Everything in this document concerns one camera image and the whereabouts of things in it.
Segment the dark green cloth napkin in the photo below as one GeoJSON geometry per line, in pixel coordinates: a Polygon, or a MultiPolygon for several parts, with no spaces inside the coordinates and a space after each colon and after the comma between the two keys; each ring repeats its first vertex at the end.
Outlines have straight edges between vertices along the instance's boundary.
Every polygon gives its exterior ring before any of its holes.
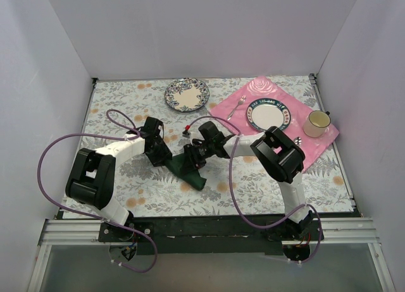
{"type": "Polygon", "coordinates": [[[193,189],[201,191],[205,187],[206,178],[201,177],[198,168],[192,165],[185,154],[179,154],[166,160],[165,166],[175,177],[186,182],[193,189]]]}

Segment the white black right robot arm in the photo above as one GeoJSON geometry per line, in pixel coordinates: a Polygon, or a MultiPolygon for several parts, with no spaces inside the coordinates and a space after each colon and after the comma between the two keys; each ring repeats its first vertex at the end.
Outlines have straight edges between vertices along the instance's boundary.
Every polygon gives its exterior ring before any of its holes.
{"type": "Polygon", "coordinates": [[[314,210],[306,203],[302,187],[302,170],[305,155],[301,148],[291,140],[280,128],[272,126],[257,135],[225,136],[212,121],[199,127],[202,139],[193,139],[191,144],[184,146],[179,177],[202,190],[206,180],[199,170],[206,165],[206,159],[214,155],[229,159],[228,182],[232,202],[237,213],[248,225],[263,230],[270,230],[283,225],[285,234],[294,240],[300,240],[309,233],[309,225],[313,221],[314,210]],[[232,163],[234,157],[255,156],[267,174],[274,179],[280,188],[283,205],[283,219],[268,225],[251,222],[241,211],[237,203],[232,183],[232,163]]]}

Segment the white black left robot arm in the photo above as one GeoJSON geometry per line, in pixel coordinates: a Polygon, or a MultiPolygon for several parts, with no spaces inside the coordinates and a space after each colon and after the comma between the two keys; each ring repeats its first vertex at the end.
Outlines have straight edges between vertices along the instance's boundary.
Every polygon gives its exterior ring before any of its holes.
{"type": "Polygon", "coordinates": [[[154,167],[163,166],[172,153],[161,134],[161,120],[148,117],[139,134],[127,133],[122,140],[95,150],[78,151],[66,184],[66,196],[88,206],[105,220],[115,222],[113,234],[130,240],[135,227],[128,222],[130,212],[115,198],[115,171],[125,162],[145,154],[154,167]]]}

